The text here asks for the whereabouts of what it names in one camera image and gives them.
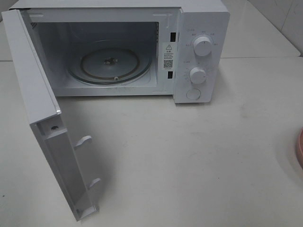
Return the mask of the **white microwave oven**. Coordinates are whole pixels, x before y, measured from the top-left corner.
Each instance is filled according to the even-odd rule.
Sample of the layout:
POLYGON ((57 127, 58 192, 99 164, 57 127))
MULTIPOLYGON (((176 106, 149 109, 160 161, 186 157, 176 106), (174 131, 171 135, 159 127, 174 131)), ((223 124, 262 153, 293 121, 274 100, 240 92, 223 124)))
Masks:
POLYGON ((230 13, 220 0, 20 0, 3 12, 19 84, 42 100, 211 100, 230 13))

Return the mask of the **white warning label sticker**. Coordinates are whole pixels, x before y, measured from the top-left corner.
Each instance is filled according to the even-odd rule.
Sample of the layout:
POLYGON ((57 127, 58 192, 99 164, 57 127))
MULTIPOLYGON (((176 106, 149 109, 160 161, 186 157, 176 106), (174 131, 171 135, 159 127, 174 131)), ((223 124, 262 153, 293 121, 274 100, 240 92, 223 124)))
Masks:
POLYGON ((176 44, 172 42, 163 43, 161 56, 161 66, 163 67, 163 69, 173 70, 175 67, 176 44))

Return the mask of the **pink round plate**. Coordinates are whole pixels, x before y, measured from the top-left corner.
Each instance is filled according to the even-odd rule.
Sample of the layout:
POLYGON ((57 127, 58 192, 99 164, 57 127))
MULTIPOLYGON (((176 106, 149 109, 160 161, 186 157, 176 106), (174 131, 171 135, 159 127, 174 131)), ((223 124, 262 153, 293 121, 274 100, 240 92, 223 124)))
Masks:
POLYGON ((303 130, 301 129, 298 139, 297 139, 297 144, 296 144, 296 157, 298 160, 299 165, 301 168, 303 168, 303 130))

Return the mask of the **white microwave knob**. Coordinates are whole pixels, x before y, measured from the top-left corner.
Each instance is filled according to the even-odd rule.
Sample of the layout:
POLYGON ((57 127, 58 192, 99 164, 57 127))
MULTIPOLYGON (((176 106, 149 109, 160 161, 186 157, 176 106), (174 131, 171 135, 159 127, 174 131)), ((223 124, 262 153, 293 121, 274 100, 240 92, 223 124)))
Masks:
POLYGON ((206 80, 206 72, 200 67, 195 67, 190 70, 189 77, 193 84, 202 84, 206 80))
POLYGON ((211 53, 213 40, 208 35, 201 35, 193 41, 194 52, 197 56, 204 57, 211 53))

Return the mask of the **white microwave door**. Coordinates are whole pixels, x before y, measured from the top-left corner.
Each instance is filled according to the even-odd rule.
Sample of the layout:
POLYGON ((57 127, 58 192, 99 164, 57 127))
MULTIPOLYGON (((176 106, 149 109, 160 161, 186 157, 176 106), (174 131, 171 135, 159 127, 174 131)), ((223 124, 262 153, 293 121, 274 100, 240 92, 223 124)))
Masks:
POLYGON ((91 136, 72 143, 61 109, 47 74, 45 56, 38 25, 26 11, 11 9, 2 13, 9 47, 25 104, 29 126, 77 221, 98 211, 90 195, 75 150, 91 136))

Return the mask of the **glass microwave turntable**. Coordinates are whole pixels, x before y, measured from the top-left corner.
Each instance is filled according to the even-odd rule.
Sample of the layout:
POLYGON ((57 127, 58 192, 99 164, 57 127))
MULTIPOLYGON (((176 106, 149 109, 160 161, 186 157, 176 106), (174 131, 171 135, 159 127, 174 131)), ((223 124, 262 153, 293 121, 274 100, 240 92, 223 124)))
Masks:
POLYGON ((74 45, 68 72, 91 85, 116 85, 145 74, 155 57, 151 42, 103 40, 74 45))

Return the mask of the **round white door button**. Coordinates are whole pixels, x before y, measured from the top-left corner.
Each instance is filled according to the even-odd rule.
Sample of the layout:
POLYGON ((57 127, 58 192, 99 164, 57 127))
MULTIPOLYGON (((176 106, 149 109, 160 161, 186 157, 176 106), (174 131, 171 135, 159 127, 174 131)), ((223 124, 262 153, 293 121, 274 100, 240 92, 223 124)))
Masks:
POLYGON ((201 92, 199 89, 193 88, 187 92, 186 96, 190 100, 198 100, 201 96, 201 92))

